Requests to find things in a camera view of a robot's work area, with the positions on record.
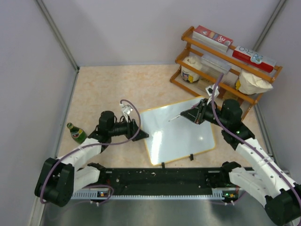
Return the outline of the white marker purple cap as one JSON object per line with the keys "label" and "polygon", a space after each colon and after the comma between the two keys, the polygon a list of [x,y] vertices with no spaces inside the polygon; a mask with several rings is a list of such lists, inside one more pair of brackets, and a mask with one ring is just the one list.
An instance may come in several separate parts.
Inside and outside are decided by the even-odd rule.
{"label": "white marker purple cap", "polygon": [[168,122],[171,122],[171,121],[173,121],[173,120],[175,120],[175,119],[179,118],[180,116],[181,116],[181,115],[179,114],[179,115],[177,115],[177,116],[175,116],[175,117],[171,118],[170,120],[168,120]]}

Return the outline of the yellow framed whiteboard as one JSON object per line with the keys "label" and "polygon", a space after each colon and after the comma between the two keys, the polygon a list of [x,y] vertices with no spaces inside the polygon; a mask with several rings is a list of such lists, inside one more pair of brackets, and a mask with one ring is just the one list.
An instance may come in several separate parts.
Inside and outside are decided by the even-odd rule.
{"label": "yellow framed whiteboard", "polygon": [[149,134],[144,142],[153,166],[215,148],[215,137],[210,123],[197,125],[182,116],[168,122],[182,111],[192,108],[201,99],[203,97],[195,97],[140,113],[141,129]]}

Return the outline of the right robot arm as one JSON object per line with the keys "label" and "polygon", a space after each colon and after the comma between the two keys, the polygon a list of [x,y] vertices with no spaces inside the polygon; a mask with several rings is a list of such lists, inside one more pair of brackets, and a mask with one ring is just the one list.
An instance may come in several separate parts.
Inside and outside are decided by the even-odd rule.
{"label": "right robot arm", "polygon": [[242,122],[238,101],[227,99],[221,109],[206,98],[180,115],[195,124],[205,121],[222,128],[224,140],[252,166],[258,177],[252,176],[238,163],[221,167],[220,182],[243,188],[265,209],[271,221],[283,226],[301,217],[301,186],[285,174],[262,149],[250,129]]}

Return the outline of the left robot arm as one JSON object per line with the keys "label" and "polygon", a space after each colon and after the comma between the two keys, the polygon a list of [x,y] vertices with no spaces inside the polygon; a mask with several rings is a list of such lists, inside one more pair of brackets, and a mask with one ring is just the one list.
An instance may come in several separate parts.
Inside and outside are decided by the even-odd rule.
{"label": "left robot arm", "polygon": [[59,158],[45,160],[34,194],[43,204],[65,206],[71,196],[87,185],[103,186],[107,176],[97,164],[88,164],[91,158],[113,146],[113,137],[125,136],[126,141],[146,139],[149,134],[141,129],[141,122],[122,116],[116,119],[114,112],[103,111],[95,130],[70,153]]}

